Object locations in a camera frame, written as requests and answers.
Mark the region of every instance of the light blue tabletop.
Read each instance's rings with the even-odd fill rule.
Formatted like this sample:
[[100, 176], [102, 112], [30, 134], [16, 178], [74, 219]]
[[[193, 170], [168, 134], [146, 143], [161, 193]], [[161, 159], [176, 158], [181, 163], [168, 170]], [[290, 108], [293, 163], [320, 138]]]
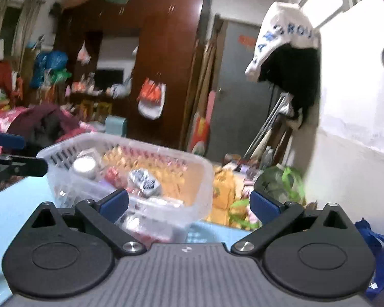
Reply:
[[[47, 178], [25, 178], [0, 192], [0, 304], [11, 291], [2, 273], [2, 257], [8, 245], [41, 202], [54, 201]], [[186, 243], [224, 242], [228, 248], [248, 234], [246, 231], [197, 222], [191, 226]]]

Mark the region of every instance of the blue plastic bag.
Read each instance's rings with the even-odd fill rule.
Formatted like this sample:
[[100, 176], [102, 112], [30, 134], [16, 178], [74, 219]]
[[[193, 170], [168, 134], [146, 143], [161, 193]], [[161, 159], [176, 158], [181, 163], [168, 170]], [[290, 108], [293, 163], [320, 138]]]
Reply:
[[36, 61], [34, 62], [33, 77], [30, 81], [30, 87], [33, 89], [38, 89], [44, 81], [44, 71], [48, 56], [49, 53], [41, 52], [36, 57]]
[[355, 227], [363, 236], [365, 242], [371, 249], [376, 258], [376, 272], [371, 285], [366, 290], [366, 296], [373, 300], [382, 290], [384, 290], [384, 235], [374, 233], [371, 226], [364, 218], [355, 223]]
[[47, 57], [46, 69], [64, 69], [67, 65], [68, 56], [61, 51], [52, 51]]

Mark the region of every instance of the blue gripper pad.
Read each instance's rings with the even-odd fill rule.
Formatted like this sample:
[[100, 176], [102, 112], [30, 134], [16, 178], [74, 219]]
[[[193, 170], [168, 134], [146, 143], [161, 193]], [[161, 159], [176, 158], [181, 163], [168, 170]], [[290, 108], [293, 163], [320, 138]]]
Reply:
[[10, 149], [24, 149], [25, 142], [23, 136], [0, 133], [0, 146]]
[[102, 200], [99, 213], [110, 222], [115, 223], [127, 211], [128, 205], [129, 196], [127, 191], [117, 190], [109, 195], [107, 200]]
[[259, 218], [263, 225], [281, 214], [278, 206], [255, 191], [250, 194], [250, 210]]

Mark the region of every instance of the door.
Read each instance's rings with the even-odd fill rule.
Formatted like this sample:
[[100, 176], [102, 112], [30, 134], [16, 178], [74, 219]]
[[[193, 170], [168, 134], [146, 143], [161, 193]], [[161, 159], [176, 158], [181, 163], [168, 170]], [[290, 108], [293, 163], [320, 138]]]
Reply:
[[241, 44], [240, 36], [257, 38], [260, 27], [234, 21], [225, 23], [225, 44], [206, 154], [215, 162], [222, 162], [225, 154], [245, 154], [266, 121], [273, 92], [269, 82], [249, 82], [244, 74], [253, 59], [254, 47]]

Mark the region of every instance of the brown wardrobe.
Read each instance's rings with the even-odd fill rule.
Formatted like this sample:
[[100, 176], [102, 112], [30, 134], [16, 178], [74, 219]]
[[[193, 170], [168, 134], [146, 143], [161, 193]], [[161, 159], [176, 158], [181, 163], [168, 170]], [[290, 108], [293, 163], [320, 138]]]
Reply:
[[[182, 148], [209, 14], [209, 0], [129, 0], [126, 5], [90, 0], [64, 11], [54, 49], [68, 54], [67, 68], [74, 81], [79, 81], [83, 73], [96, 71], [103, 36], [139, 37], [131, 94], [113, 102], [113, 114], [127, 118], [129, 138]], [[91, 60], [81, 66], [77, 54], [84, 40]], [[154, 121], [137, 109], [146, 77], [167, 86], [163, 113]]]

